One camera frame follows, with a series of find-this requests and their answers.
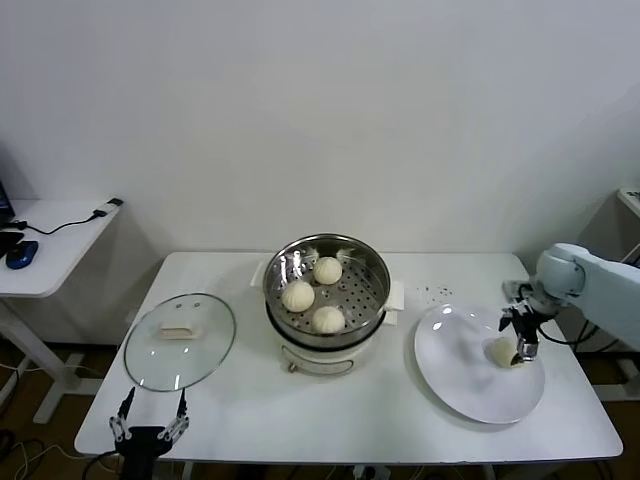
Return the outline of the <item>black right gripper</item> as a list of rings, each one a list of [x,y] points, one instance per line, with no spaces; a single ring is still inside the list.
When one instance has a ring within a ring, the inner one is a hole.
[[[498,331],[504,331],[511,323],[517,334],[516,353],[510,360],[510,366],[516,367],[534,362],[538,353],[538,326],[542,316],[527,301],[512,304],[502,310]]]

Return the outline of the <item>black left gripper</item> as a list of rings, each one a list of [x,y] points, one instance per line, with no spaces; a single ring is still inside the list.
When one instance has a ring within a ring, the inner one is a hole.
[[[176,417],[165,428],[141,426],[129,429],[127,417],[135,396],[135,387],[129,390],[117,413],[109,418],[115,441],[115,451],[123,458],[120,480],[151,480],[156,460],[171,450],[189,427],[185,388],[181,390]]]

